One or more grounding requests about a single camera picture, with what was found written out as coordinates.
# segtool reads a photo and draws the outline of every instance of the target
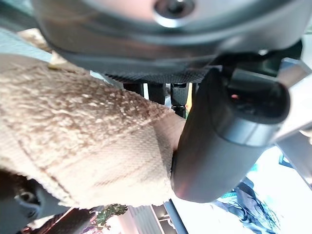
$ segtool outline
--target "fuzzy beige sweater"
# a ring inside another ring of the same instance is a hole
[[[184,120],[89,72],[0,55],[0,168],[67,206],[161,204]]]

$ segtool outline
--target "green leaves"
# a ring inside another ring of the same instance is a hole
[[[102,230],[103,228],[110,229],[110,226],[106,224],[106,222],[109,220],[109,218],[117,215],[123,215],[128,210],[128,207],[125,205],[120,204],[113,204],[106,206],[102,211],[100,211],[96,219],[93,223],[93,226],[95,226],[97,229]]]

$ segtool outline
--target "beige knit fabric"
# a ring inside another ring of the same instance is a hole
[[[67,206],[161,204],[184,120],[78,69],[0,56],[0,167]]]

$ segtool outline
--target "person's arm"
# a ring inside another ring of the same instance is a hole
[[[68,206],[161,204],[185,120],[88,71],[0,55],[0,162]]]

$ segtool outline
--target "sweater sleeve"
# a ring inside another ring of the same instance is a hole
[[[0,56],[0,167],[67,206],[161,204],[184,120],[89,72]]]

